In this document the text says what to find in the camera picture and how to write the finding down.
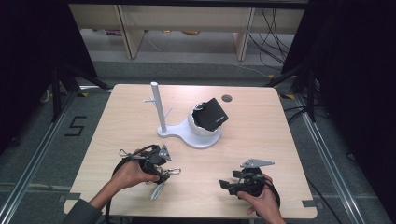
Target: human hand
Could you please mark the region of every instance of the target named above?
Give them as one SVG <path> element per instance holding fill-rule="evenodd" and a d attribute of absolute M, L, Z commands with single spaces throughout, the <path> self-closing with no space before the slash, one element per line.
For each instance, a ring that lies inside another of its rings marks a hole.
<path fill-rule="evenodd" d="M 262 175 L 269 180 L 267 183 L 272 185 L 272 178 L 266 174 Z M 244 191 L 238 191 L 237 196 L 251 204 L 251 207 L 247 210 L 247 214 L 256 212 L 268 224 L 285 223 L 276 203 L 276 197 L 268 186 L 264 187 L 262 194 L 258 197 L 251 196 Z"/>
<path fill-rule="evenodd" d="M 117 191 L 133 187 L 139 183 L 147 181 L 158 181 L 157 175 L 149 175 L 142 171 L 139 161 L 127 161 L 108 181 L 109 185 L 116 188 Z"/>
<path fill-rule="evenodd" d="M 157 175 L 148 175 L 142 171 L 139 161 L 127 161 L 90 200 L 93 207 L 101 210 L 120 190 L 133 187 L 141 182 L 158 181 Z"/>

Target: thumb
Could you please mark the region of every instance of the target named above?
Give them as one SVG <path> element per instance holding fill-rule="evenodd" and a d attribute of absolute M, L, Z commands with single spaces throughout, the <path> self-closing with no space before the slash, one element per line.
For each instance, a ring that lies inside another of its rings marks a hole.
<path fill-rule="evenodd" d="M 156 182 L 158 180 L 160 180 L 158 175 L 146 175 L 146 181 Z"/>

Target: wrist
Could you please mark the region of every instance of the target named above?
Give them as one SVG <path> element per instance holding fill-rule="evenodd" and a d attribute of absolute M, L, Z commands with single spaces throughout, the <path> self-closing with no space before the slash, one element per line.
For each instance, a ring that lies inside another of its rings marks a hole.
<path fill-rule="evenodd" d="M 277 218 L 275 220 L 271 220 L 270 222 L 265 222 L 266 224 L 286 224 L 285 220 L 282 217 Z"/>
<path fill-rule="evenodd" d="M 102 189 L 93 197 L 90 204 L 99 210 L 102 210 L 111 198 L 119 192 L 111 181 L 106 183 Z"/>

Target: wooden table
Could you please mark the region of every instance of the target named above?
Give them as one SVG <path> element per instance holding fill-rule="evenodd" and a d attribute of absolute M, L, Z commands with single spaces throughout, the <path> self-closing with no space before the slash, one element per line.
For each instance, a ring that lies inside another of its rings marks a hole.
<path fill-rule="evenodd" d="M 254 218 L 247 215 L 248 203 L 221 189 L 219 180 L 236 182 L 232 170 L 241 170 L 247 159 L 274 161 L 262 171 L 274 179 L 281 196 L 285 218 L 314 218 L 312 201 L 303 167 L 297 154 L 277 93 L 272 88 L 159 85 L 163 110 L 172 108 L 167 124 L 179 124 L 200 102 L 218 99 L 229 119 L 222 125 L 220 140 L 207 149 L 188 147 L 175 137 L 161 138 L 157 111 L 150 85 L 117 85 L 107 102 L 72 193 L 88 201 L 111 177 L 120 161 L 120 149 L 134 152 L 151 144 L 166 144 L 173 161 L 163 168 L 180 167 L 172 175 L 156 201 L 149 197 L 156 184 L 140 184 L 124 189 L 111 204 L 112 215 L 133 217 L 219 217 Z M 230 103 L 221 97 L 230 95 Z M 76 200 L 67 200 L 67 213 Z"/>

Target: metal mechanism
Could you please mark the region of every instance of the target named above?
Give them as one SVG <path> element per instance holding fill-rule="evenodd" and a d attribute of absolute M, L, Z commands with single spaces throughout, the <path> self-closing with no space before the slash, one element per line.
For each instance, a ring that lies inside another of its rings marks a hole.
<path fill-rule="evenodd" d="M 274 165 L 274 164 L 275 163 L 273 161 L 260 161 L 256 159 L 250 159 L 242 163 L 241 168 L 257 168 L 257 167 Z"/>
<path fill-rule="evenodd" d="M 164 175 L 179 175 L 181 173 L 180 167 L 168 169 L 165 171 L 162 171 Z M 151 200 L 156 200 L 158 198 L 158 195 L 160 195 L 161 190 L 163 189 L 163 185 L 165 185 L 165 182 L 162 182 L 157 186 L 157 188 L 152 191 L 150 198 Z"/>
<path fill-rule="evenodd" d="M 248 194 L 258 197 L 262 194 L 264 187 L 268 187 L 275 195 L 276 202 L 280 206 L 280 197 L 272 182 L 263 174 L 260 166 L 273 165 L 273 161 L 260 161 L 250 159 L 241 164 L 244 168 L 242 171 L 233 171 L 233 177 L 239 178 L 237 183 L 230 183 L 225 180 L 220 180 L 220 187 L 227 189 L 230 195 L 237 195 L 238 191 L 244 191 Z"/>
<path fill-rule="evenodd" d="M 158 145 L 151 145 L 139 149 L 134 153 L 126 153 L 121 149 L 120 156 L 125 157 L 124 160 L 127 161 L 139 161 L 140 168 L 143 172 L 159 176 L 160 180 L 155 182 L 158 185 L 165 182 L 170 177 L 169 172 L 164 172 L 161 167 L 166 161 L 172 160 L 166 145 L 163 145 L 161 148 Z"/>

